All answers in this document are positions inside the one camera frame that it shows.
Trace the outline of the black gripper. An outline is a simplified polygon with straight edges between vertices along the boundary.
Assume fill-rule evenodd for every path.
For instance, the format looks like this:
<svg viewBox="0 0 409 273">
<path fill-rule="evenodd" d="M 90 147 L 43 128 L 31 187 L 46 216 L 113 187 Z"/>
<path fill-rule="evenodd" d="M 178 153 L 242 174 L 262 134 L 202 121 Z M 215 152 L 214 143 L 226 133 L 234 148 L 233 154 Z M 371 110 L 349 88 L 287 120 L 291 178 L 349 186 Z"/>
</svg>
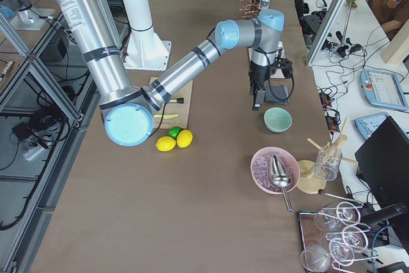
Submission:
<svg viewBox="0 0 409 273">
<path fill-rule="evenodd" d="M 250 79 L 250 94 L 253 95 L 252 110 L 258 111 L 265 101 L 265 86 L 264 83 L 270 77 L 271 69 L 269 65 L 259 65 L 255 62 L 250 62 L 249 79 Z"/>
</svg>

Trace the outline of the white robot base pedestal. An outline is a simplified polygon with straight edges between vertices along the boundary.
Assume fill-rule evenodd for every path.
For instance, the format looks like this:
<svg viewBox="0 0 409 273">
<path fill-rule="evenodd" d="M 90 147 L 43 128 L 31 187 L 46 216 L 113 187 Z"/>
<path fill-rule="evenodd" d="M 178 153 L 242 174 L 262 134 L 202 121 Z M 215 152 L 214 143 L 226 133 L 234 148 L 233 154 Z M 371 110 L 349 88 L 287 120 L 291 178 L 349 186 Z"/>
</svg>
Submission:
<svg viewBox="0 0 409 273">
<path fill-rule="evenodd" d="M 125 68 L 133 70 L 164 71 L 167 68 L 171 42 L 156 34 L 148 0 L 123 0 L 130 38 L 125 57 Z"/>
</svg>

